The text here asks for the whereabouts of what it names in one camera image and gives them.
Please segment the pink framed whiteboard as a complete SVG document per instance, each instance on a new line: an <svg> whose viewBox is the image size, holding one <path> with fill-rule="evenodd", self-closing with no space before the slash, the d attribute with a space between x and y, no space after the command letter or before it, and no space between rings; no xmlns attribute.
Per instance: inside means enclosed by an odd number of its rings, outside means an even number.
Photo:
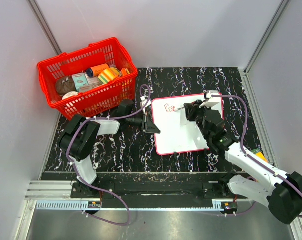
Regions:
<svg viewBox="0 0 302 240"><path fill-rule="evenodd" d="M184 103L192 103L196 100L203 101L203 94L165 97L152 101L153 122L160 130L160 134L155 135L158 155L209 149L196 123L186 119L185 110L174 112L174 109L183 107Z"/></svg>

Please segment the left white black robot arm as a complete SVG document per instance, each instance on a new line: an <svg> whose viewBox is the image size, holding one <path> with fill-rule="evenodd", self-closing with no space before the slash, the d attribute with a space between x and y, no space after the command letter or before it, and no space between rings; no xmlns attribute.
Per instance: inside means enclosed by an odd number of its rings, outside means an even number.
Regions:
<svg viewBox="0 0 302 240"><path fill-rule="evenodd" d="M136 112L133 112L133 105L132 100L122 100L110 118L74 115L60 135L58 147L74 167L77 180L83 184L82 193L89 198L95 197L99 192L99 186L94 182L97 174L90 159L97 136L115 135L125 127L131 126L139 128L146 134L161 133L146 111L151 101L143 99L140 109Z"/></svg>

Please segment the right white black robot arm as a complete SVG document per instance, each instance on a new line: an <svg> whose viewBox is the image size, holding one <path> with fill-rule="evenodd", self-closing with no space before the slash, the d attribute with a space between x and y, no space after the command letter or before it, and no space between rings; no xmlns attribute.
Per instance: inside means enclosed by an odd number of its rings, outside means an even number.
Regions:
<svg viewBox="0 0 302 240"><path fill-rule="evenodd" d="M280 222L289 225L302 218L302 175L288 174L252 154L224 128L219 111L213 110L207 100L184 103L185 117L196 123L211 152L234 164L253 177L228 174L218 186L224 198L240 195L269 209Z"/></svg>

